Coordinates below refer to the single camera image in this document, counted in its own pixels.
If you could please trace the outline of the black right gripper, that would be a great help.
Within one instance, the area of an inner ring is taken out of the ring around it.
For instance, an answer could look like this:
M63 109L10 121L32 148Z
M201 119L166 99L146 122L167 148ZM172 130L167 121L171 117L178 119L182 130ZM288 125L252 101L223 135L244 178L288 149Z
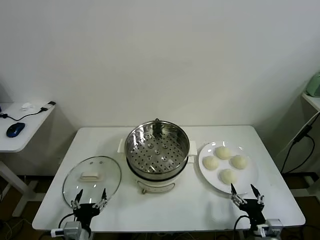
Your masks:
M234 185L231 183L230 184L231 200L235 205L239 205L239 209L241 211L244 211L247 213L251 225L261 225L261 224L264 224L266 221L262 213L265 207L264 205L265 196L262 195L253 184L251 184L250 186L256 199L244 200L241 196L237 194L237 191Z

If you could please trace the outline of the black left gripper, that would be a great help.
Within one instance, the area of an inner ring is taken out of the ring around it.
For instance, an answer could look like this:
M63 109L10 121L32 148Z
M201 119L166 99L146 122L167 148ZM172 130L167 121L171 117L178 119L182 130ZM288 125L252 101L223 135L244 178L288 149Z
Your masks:
M106 189L103 189L101 199L98 203L82 203L80 204L80 200L83 194L83 189L80 190L79 193L76 194L75 199L71 201L71 208L73 209L73 213L76 217L76 220L81 223L81 226L89 227L93 217L96 217L100 214L100 209L103 209L107 203L107 193Z

